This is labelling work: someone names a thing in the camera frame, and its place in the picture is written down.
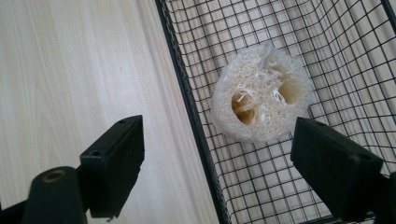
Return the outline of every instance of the wire basket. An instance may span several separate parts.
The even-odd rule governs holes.
[[[214,204],[223,223],[326,223],[330,211],[290,161],[293,133],[235,142],[212,124],[221,68],[271,41],[315,85],[306,116],[326,123],[396,171],[396,37],[388,1],[156,0]]]

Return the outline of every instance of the wood grain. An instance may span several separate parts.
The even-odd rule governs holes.
[[[218,222],[154,1],[1,1],[0,95],[3,208],[141,114],[146,160],[112,222]]]

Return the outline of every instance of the black metal frame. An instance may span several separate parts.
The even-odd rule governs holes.
[[[300,189],[296,184],[303,179],[289,164],[292,133],[263,145],[247,145],[218,133],[210,121],[208,101],[222,66],[238,50],[267,40],[301,60],[313,79],[317,101],[310,106],[309,117],[329,124],[381,157],[385,161],[385,175],[396,169],[396,154],[392,153],[391,144],[396,127],[396,112],[391,104],[396,96],[385,93],[387,86],[396,86],[396,58],[384,50],[396,42],[396,19],[389,1],[291,2],[294,1],[286,6],[287,2],[277,0],[265,3],[258,0],[156,0],[220,223],[281,223],[284,222],[282,216],[288,216],[290,222],[333,221],[328,213],[322,212],[323,204],[317,201],[312,189],[308,186]],[[259,13],[259,17],[253,17],[253,12]],[[374,13],[387,18],[371,20]],[[360,30],[362,24],[367,29]],[[288,31],[284,30],[286,26],[290,27]],[[389,35],[377,33],[384,27],[389,28]],[[380,69],[388,71],[387,75],[378,72]],[[277,161],[286,167],[277,168]],[[266,180],[270,175],[275,178],[275,184]],[[258,181],[265,188],[257,188]],[[286,192],[284,185],[290,185],[292,193]],[[273,197],[271,189],[280,190],[281,197]],[[267,193],[267,201],[262,202],[261,192]],[[312,203],[305,203],[303,196],[310,197]],[[253,197],[257,203],[249,205],[247,197]],[[297,206],[289,204],[291,197],[297,200]],[[235,205],[236,201],[243,204],[242,208]],[[276,202],[285,202],[286,210],[278,211]],[[274,212],[264,211],[265,205]],[[262,214],[260,217],[250,212],[256,207]],[[305,208],[312,208],[315,214],[307,213]],[[294,212],[301,213],[303,219],[294,219]],[[247,218],[238,219],[241,213],[246,213]]]

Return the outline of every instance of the white fibrous sponge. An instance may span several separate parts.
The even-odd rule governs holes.
[[[312,101],[303,66],[271,45],[242,50],[223,68],[212,96],[217,128],[242,142],[265,142],[290,132]]]

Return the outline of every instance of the light wood surface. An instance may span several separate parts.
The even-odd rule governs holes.
[[[1,1],[0,95],[3,208],[143,115],[146,160],[112,223],[218,222],[154,0]]]

